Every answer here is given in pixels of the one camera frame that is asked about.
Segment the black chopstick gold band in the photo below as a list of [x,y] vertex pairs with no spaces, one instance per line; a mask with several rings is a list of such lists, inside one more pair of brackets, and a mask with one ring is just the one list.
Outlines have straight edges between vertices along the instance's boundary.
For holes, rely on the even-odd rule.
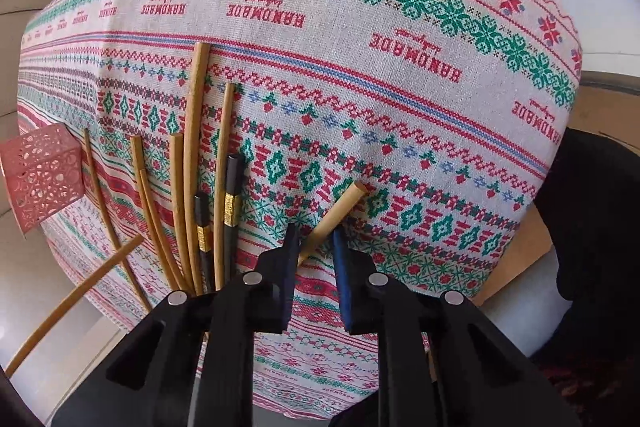
[[205,192],[198,191],[194,195],[194,216],[196,231],[198,231],[198,251],[201,257],[205,291],[211,293],[215,290],[215,268],[212,231],[210,231],[209,197]]
[[224,277],[227,281],[235,272],[244,164],[245,158],[241,153],[227,156],[226,179],[224,179]]

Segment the pink perforated utensil holder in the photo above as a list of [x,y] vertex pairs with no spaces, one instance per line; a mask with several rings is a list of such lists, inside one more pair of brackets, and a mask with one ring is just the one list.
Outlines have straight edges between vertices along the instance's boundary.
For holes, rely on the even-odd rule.
[[65,124],[50,124],[1,144],[6,194],[22,234],[81,199],[82,154]]

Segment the patterned tablecloth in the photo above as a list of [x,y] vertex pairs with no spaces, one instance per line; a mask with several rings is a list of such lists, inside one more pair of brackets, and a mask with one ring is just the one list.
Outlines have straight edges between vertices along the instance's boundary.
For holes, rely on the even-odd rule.
[[18,127],[89,139],[119,236],[146,235],[140,135],[169,242],[169,135],[210,45],[198,186],[212,191],[227,83],[245,158],[235,265],[310,232],[350,184],[352,248],[414,291],[474,296],[551,167],[582,68],[561,0],[53,0],[27,24]]

